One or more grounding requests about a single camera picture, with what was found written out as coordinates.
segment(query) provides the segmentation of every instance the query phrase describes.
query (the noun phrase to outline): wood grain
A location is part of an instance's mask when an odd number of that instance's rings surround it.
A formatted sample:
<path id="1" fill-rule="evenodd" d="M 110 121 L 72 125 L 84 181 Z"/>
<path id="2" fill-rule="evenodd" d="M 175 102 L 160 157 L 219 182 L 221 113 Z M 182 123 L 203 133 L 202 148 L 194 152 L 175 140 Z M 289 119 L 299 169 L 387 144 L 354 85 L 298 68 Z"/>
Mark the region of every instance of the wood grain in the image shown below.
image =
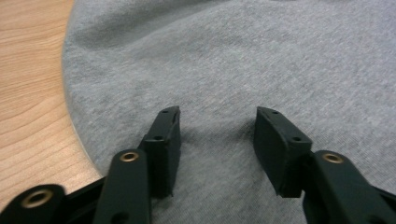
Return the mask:
<path id="1" fill-rule="evenodd" d="M 61 53 L 73 1 L 0 1 L 0 210 L 40 184 L 67 192 L 100 176 L 64 102 Z"/>

